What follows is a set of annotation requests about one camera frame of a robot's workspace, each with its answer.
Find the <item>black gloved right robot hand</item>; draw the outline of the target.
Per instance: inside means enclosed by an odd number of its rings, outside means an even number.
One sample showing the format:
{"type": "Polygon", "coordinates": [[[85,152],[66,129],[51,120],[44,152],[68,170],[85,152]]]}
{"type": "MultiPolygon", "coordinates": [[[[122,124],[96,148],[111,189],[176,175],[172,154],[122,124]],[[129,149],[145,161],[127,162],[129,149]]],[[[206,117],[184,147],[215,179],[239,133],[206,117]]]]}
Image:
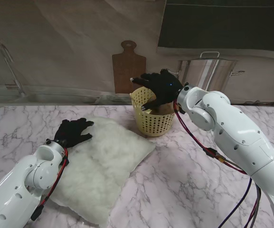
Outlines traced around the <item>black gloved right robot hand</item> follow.
{"type": "Polygon", "coordinates": [[[160,73],[144,73],[140,77],[130,78],[134,84],[150,89],[156,96],[155,100],[142,105],[143,111],[157,108],[177,99],[183,85],[167,69],[162,69],[160,73]]]}

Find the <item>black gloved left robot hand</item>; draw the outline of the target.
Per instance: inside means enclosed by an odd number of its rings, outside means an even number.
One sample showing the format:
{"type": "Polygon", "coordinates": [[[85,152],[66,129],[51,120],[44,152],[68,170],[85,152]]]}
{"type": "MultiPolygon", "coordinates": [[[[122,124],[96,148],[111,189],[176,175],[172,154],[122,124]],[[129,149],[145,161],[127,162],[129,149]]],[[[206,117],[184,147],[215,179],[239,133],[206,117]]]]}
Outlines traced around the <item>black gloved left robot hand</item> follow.
{"type": "Polygon", "coordinates": [[[90,133],[82,135],[82,132],[93,125],[94,122],[88,121],[85,118],[72,121],[65,119],[59,126],[53,141],[63,148],[72,148],[92,138],[90,133]]]}

